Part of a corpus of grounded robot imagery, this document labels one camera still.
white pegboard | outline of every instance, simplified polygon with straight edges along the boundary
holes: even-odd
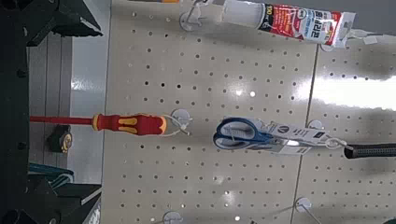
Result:
[[[396,141],[396,37],[379,37],[379,42],[349,41],[346,50],[318,55],[309,118],[349,143]],[[395,162],[347,160],[341,150],[311,151],[303,157],[297,196],[311,200],[323,224],[384,223],[395,216]],[[293,223],[315,222],[295,213]]]
[[[194,121],[191,137],[106,133],[103,223],[170,210],[186,223],[289,223],[300,158],[221,151],[212,136],[228,115],[304,126],[317,47],[226,24],[186,33],[179,13],[113,1],[106,113],[185,108]]]

screwdriver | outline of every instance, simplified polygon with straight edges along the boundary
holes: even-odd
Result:
[[[166,131],[165,117],[152,116],[148,114],[136,114],[128,117],[120,115],[105,116],[99,114],[93,116],[92,119],[31,116],[30,121],[56,124],[91,125],[96,131],[106,129],[114,132],[127,132],[136,135],[164,134]]]

product label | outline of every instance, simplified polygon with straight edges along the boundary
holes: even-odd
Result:
[[[290,125],[271,122],[267,127],[267,132],[273,136],[284,139],[303,141],[306,143],[317,144],[327,139],[329,131],[298,128]]]
[[[278,152],[279,154],[287,154],[287,155],[304,155],[307,153],[312,147],[288,147],[284,146]]]
[[[264,16],[259,30],[302,40],[331,45],[340,12],[318,11],[285,5],[264,4]]]

black handle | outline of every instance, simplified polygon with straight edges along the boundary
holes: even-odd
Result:
[[[367,157],[396,157],[396,144],[379,145],[349,145],[353,150],[344,149],[344,154],[348,159]]]

caulk tube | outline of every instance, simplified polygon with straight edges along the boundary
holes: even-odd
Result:
[[[226,0],[222,20],[276,35],[344,48],[355,13]]]

